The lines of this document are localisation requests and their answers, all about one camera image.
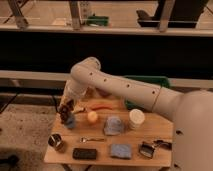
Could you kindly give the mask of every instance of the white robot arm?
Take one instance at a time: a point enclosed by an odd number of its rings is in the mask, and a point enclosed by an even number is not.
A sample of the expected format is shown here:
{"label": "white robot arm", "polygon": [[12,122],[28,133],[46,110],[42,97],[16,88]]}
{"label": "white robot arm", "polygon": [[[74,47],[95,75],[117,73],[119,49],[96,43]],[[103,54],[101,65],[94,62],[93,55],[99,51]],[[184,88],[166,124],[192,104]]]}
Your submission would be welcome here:
{"label": "white robot arm", "polygon": [[74,99],[81,98],[88,86],[94,86],[164,116],[174,123],[171,170],[213,170],[213,93],[183,94],[112,76],[100,68],[100,62],[94,57],[72,67],[67,88]]}

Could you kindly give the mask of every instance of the paper cup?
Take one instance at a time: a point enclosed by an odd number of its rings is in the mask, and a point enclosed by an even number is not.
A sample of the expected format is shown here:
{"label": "paper cup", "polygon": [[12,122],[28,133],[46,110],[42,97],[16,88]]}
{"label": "paper cup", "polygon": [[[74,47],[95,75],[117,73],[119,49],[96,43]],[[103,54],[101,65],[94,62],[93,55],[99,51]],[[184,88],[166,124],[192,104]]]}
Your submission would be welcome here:
{"label": "paper cup", "polygon": [[130,129],[139,129],[145,120],[144,113],[139,109],[133,109],[129,112],[129,127]]}

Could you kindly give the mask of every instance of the wooden surface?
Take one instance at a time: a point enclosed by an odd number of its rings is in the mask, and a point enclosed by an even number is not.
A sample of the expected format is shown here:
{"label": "wooden surface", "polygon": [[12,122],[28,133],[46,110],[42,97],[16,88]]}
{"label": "wooden surface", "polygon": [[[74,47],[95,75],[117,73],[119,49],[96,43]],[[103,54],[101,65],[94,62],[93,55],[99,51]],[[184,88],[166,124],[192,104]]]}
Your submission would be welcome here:
{"label": "wooden surface", "polygon": [[[165,149],[156,149],[153,159],[148,159],[138,152],[138,144],[142,141],[153,142],[156,139],[171,141],[172,123],[153,113],[146,113],[145,122],[137,131],[130,130],[128,127],[128,111],[124,108],[123,100],[109,97],[108,99],[100,99],[99,97],[87,98],[79,102],[80,106],[94,105],[111,106],[113,110],[101,109],[97,110],[99,121],[95,125],[87,122],[86,113],[76,114],[76,127],[72,130],[67,129],[60,122],[59,114],[52,129],[52,133],[59,133],[65,141],[65,148],[62,152],[55,151],[48,146],[44,161],[47,163],[67,163],[67,164],[92,164],[92,165],[120,165],[120,166],[170,166],[171,151]],[[105,136],[103,127],[108,116],[118,115],[125,123],[125,133],[118,136]],[[106,142],[86,142],[80,143],[80,137],[89,138],[107,138]],[[132,159],[123,160],[110,157],[110,144],[121,143],[130,144],[132,147]],[[80,148],[96,148],[98,150],[97,160],[75,160],[72,158],[73,149]]]}

